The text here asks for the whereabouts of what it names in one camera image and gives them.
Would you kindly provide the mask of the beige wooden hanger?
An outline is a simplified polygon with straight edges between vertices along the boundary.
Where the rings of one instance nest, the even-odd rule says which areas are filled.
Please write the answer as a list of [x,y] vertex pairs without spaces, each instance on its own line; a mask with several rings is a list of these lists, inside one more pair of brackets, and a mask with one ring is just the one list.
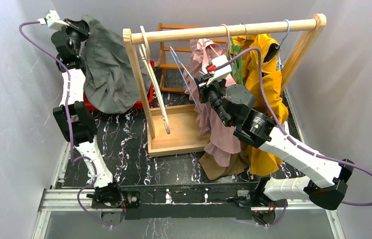
[[149,77],[152,81],[152,85],[153,85],[154,90],[156,92],[156,98],[157,98],[157,101],[159,102],[159,107],[160,107],[160,110],[161,110],[161,113],[162,113],[162,120],[163,120],[163,123],[164,123],[165,131],[166,131],[167,134],[170,134],[171,130],[170,130],[170,125],[169,125],[169,120],[168,120],[168,115],[167,115],[167,112],[166,112],[166,108],[165,108],[165,105],[163,103],[162,93],[161,93],[160,88],[158,86],[158,82],[157,82],[156,76],[154,74],[153,67],[151,66],[151,63],[150,63],[150,48],[149,48],[149,43],[148,43],[148,40],[147,40],[146,32],[145,32],[145,29],[142,25],[139,28],[140,28],[140,31],[141,31],[141,34],[142,34],[142,38],[144,40],[144,43],[141,44],[140,47],[139,47],[139,52],[140,52],[140,55],[141,55],[141,59],[142,59],[144,65],[145,65],[145,67],[147,68],[148,75],[149,75]]

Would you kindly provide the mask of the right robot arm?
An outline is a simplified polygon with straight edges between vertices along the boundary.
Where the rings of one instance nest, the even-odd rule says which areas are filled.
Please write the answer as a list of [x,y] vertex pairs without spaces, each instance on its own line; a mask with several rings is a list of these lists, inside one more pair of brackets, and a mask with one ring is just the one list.
[[345,165],[348,160],[337,163],[318,158],[317,153],[307,153],[307,145],[284,135],[273,119],[252,108],[256,98],[245,86],[226,86],[225,79],[210,82],[211,76],[194,78],[200,101],[210,104],[224,126],[233,126],[233,135],[241,142],[279,157],[304,174],[288,179],[264,177],[254,191],[230,198],[228,202],[239,207],[254,207],[298,199],[309,200],[326,210],[337,209],[353,172]]

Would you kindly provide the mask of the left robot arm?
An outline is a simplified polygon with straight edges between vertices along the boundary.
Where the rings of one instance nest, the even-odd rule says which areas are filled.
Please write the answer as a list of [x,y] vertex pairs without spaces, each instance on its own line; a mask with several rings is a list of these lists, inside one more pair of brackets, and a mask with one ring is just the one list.
[[80,56],[81,43],[89,37],[89,27],[83,20],[48,19],[54,29],[51,42],[58,52],[56,64],[64,80],[64,94],[54,118],[73,149],[76,149],[91,175],[94,194],[87,197],[107,207],[120,207],[124,196],[107,168],[97,144],[97,126],[84,103],[83,85],[86,81],[85,62]]

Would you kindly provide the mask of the blue wire hanger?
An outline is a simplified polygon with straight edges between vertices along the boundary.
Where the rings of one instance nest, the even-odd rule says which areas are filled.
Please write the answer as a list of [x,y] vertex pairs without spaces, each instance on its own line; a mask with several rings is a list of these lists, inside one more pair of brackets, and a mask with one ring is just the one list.
[[174,60],[174,62],[176,64],[179,72],[182,74],[183,81],[185,83],[185,86],[187,87],[186,92],[189,94],[189,97],[192,98],[193,102],[195,103],[195,105],[197,107],[197,110],[198,110],[198,113],[199,113],[198,120],[200,120],[200,123],[205,122],[207,124],[206,127],[211,132],[211,128],[210,128],[210,117],[209,117],[209,113],[208,113],[208,107],[205,105],[205,110],[202,110],[200,108],[200,106],[199,106],[200,102],[199,102],[199,100],[196,100],[195,99],[195,97],[193,95],[193,91],[190,89],[189,82],[186,80],[187,76],[192,78],[192,75],[187,70],[187,67],[184,66],[184,64],[179,60],[179,58],[178,58],[175,50],[171,46],[169,46],[169,51],[170,51],[170,53],[171,53],[171,55],[173,57],[173,60]]

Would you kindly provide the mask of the grey pleated skirt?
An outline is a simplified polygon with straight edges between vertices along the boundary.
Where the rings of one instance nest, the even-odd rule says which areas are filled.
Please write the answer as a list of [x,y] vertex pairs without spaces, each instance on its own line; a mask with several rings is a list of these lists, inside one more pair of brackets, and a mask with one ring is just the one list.
[[81,56],[85,62],[84,93],[97,110],[123,114],[140,101],[122,36],[91,15],[82,20],[89,26]]

